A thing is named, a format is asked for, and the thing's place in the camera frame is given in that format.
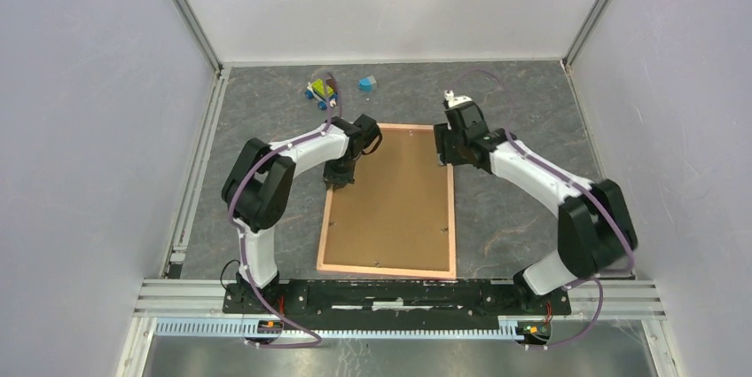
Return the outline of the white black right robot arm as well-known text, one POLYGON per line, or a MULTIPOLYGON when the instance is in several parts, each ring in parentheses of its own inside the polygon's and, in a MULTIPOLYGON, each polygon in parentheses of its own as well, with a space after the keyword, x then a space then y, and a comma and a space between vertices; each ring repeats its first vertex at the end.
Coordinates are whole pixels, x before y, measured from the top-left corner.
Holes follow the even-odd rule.
POLYGON ((490 130, 468 96, 443 100, 445 123, 434 126, 442 165, 471 165, 522 189, 557 220, 556 248, 513 277, 514 306, 524 313, 543 307, 548 294, 590 277, 613 275, 625 260, 631 272, 638 240, 621 187, 593 182, 562 169, 506 129, 490 130))

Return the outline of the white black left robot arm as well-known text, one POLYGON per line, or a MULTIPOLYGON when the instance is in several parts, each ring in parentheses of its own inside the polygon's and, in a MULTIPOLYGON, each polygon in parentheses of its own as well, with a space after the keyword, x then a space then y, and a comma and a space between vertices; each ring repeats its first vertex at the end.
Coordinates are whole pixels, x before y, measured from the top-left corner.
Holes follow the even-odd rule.
POLYGON ((278 303, 274 234, 295 178, 323 165, 328 189, 351 185, 357 161, 381 140, 378 123, 362 114, 354 122, 334 116, 297 137, 271 143, 252 138, 243 146, 221 198, 239 236, 239 290, 255 311, 268 312, 278 303))

